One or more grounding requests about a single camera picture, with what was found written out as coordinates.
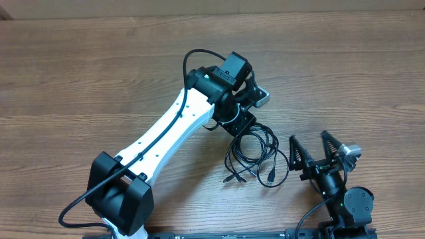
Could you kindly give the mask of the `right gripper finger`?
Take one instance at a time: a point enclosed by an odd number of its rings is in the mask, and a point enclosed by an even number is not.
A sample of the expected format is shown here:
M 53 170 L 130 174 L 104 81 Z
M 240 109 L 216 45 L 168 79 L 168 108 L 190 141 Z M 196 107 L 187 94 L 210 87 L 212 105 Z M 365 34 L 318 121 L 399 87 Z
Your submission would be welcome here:
M 333 159 L 337 150 L 340 148 L 342 143 L 335 139 L 328 131 L 324 130 L 321 132 L 321 138 L 323 142 L 323 148 L 326 159 Z
M 308 150 L 298 141 L 295 135 L 290 136 L 290 170 L 299 171 L 308 169 L 313 162 L 313 157 Z

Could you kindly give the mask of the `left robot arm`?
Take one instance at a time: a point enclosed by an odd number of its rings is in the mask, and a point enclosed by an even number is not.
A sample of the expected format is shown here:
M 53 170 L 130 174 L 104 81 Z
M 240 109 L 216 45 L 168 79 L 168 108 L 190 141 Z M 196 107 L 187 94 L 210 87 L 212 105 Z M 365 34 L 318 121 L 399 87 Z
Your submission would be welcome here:
M 101 152 L 92 162 L 86 203 L 112 231 L 113 238 L 147 237 L 143 225 L 153 211 L 152 186 L 165 164 L 198 128 L 215 120 L 236 137 L 254 116 L 234 95 L 252 71 L 232 52 L 221 66 L 185 72 L 185 86 L 164 115 L 115 157 Z

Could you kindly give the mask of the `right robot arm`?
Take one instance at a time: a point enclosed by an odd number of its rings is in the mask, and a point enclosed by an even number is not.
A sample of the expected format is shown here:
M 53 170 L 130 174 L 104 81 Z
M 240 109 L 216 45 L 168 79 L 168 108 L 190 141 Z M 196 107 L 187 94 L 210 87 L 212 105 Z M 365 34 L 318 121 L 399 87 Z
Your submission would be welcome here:
M 374 194 L 364 187 L 347 188 L 348 173 L 354 170 L 361 156 L 356 143 L 346 144 L 328 131 L 321 132 L 325 158 L 315 160 L 293 135 L 290 143 L 290 170 L 301 171 L 303 181 L 309 181 L 322 196 L 323 202 L 314 206 L 298 222 L 295 238 L 376 238 L 372 222 Z M 302 230 L 305 219 L 321 206 L 326 206 L 330 220 L 320 222 L 316 229 Z

